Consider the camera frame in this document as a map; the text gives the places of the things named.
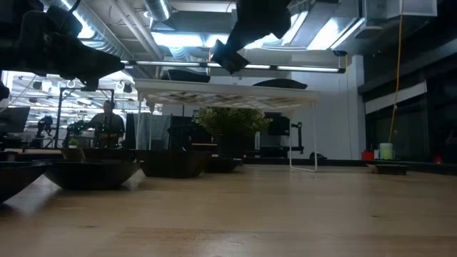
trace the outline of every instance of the green plant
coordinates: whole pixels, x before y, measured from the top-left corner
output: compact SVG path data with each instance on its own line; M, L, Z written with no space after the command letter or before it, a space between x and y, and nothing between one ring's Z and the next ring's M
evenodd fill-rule
M69 145L70 146L78 146L78 141L73 138L73 139L70 140Z
M266 119L262 111L235 108L200 108L194 122L203 126L213 137L239 135L253 136L268 128L271 119Z

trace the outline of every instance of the dark bowl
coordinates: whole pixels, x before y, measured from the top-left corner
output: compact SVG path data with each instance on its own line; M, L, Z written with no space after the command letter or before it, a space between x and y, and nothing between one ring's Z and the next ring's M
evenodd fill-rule
M0 162L0 203L34 182L49 166L47 163Z
M211 158L206 166L207 173L230 173L242 164L241 159L233 158Z
M140 169L139 162L119 160L48 160L44 174L63 189L106 190L116 188Z
M134 161L134 150L128 149L94 149L94 148L65 148L61 149L66 160L122 160Z
M211 152L136 151L136 158L143 161L144 175L159 178L198 177L211 155Z

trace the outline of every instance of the yellow cable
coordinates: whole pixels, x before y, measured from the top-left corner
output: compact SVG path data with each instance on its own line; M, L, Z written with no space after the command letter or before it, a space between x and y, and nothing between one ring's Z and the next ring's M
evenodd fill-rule
M395 114L397 109L397 97L398 89L400 88L400 62L401 62L401 36L403 34L403 7L404 1L402 1L401 13L400 13L400 28L398 30L398 57L397 57L397 84L395 89L395 100L393 101L393 110L392 110L392 120L391 120L391 131L388 135L388 142L392 143L392 133L393 133L393 122L395 121Z

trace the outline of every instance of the black light fixture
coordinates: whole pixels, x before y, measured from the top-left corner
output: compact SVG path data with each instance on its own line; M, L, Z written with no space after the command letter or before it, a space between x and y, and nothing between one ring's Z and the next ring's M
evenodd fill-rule
M41 87L43 86L43 82L41 81L35 81L32 87L36 90L41 90Z
M133 91L133 89L131 88L131 84L130 83L125 83L124 84L124 93L131 93Z

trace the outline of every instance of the white table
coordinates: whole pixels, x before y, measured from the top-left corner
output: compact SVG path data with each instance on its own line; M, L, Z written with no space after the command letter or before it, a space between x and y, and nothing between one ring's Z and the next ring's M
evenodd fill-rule
M141 102L144 99L148 101L152 109L155 104L247 108L276 112L293 112L302 107L311 107L313 109L314 170L292 166L291 136L289 136L289 165L292 169L299 171L317 171L316 103L319 97L316 91L153 79L136 79L135 88L138 91L140 102L139 113L141 113ZM140 125L139 115L137 134L139 134Z

